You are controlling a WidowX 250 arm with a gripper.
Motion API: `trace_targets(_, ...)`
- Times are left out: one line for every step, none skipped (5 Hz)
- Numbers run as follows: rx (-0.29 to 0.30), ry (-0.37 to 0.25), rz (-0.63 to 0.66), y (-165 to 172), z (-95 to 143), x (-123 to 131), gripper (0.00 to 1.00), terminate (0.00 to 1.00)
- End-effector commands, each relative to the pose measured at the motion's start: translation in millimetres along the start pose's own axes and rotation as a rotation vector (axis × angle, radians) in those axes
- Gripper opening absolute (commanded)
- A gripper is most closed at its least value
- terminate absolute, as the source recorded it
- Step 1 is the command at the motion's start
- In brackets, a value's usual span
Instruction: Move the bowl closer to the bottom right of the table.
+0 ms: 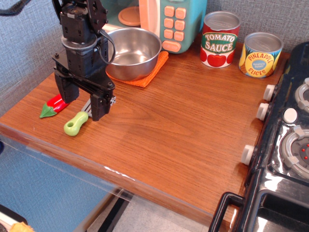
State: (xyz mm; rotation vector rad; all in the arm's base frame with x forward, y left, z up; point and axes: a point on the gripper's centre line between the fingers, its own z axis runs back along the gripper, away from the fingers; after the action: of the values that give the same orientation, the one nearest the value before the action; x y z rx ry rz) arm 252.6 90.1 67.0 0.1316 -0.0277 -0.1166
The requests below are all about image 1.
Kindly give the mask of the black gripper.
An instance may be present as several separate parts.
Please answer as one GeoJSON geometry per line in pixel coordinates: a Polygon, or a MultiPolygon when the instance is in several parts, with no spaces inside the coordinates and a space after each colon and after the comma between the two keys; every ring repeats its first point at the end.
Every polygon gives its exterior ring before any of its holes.
{"type": "Polygon", "coordinates": [[[106,74],[111,39],[93,36],[85,43],[61,37],[65,51],[54,54],[55,81],[62,100],[71,103],[79,97],[79,89],[90,94],[93,121],[109,113],[115,102],[114,83],[106,74]]]}

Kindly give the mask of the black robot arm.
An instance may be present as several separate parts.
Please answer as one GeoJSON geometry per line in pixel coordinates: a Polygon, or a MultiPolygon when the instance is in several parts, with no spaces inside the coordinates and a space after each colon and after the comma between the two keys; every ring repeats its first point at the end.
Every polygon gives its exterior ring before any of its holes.
{"type": "Polygon", "coordinates": [[[106,73],[115,58],[109,54],[111,37],[103,30],[107,10],[99,0],[55,0],[53,6],[62,26],[65,51],[54,54],[55,81],[66,103],[79,97],[82,89],[90,95],[92,119],[109,113],[115,85],[106,73]]]}

